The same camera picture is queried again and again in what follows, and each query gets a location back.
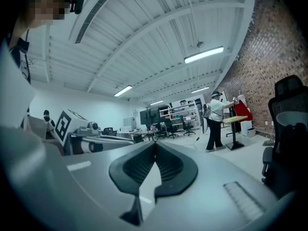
black pants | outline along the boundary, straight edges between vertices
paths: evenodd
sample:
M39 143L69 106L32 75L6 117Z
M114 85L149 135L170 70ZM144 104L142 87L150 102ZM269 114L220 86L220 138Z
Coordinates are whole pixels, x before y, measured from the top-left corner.
M207 143L207 150L212 150L214 148L214 142L216 147L222 146L220 141L220 124L221 122L213 121L211 119L207 119L208 126L210 127L210 139Z

ceiling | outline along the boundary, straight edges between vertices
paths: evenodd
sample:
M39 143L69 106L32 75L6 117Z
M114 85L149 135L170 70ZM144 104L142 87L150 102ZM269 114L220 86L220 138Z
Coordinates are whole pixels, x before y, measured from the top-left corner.
M147 104L212 91L237 56L254 1L86 0L63 25L29 31L31 78L110 97L131 85L119 98ZM184 62L219 46L222 53Z

vr headset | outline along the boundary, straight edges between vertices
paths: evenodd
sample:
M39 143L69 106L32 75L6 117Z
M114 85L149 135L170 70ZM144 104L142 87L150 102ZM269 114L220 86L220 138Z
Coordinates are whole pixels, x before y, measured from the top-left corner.
M216 97L216 96L221 96L221 95L222 95L222 93L216 92L216 93L213 93L213 94L212 94L212 98L214 98L214 97Z

desk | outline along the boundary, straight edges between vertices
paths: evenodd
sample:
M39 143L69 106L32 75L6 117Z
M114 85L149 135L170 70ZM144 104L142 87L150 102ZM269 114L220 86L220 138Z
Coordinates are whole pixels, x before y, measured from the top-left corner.
M235 137L235 124L234 122L236 121L241 121L248 118L248 116L233 116L227 119L224 119L222 122L224 124L231 124L232 126L232 135L233 135L233 142L226 144L226 146L230 149L230 150L234 150L234 149L238 149L243 147L244 145L242 143L239 143L238 141L236 141L236 137Z
M146 135L149 137L149 141L150 141L150 136L152 137L152 140L154 140L154 135L155 135L155 131L134 131L134 132L130 132L130 134L132 135Z

red brick wall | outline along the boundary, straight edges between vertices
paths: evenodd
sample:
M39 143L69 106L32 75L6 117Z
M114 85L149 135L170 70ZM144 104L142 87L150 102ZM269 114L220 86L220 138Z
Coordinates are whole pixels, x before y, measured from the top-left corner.
M297 75L308 86L308 44L283 0L256 0L254 24L251 23L244 43L223 81L227 99L245 95L247 107L256 127L271 131L269 100L274 97L274 84Z

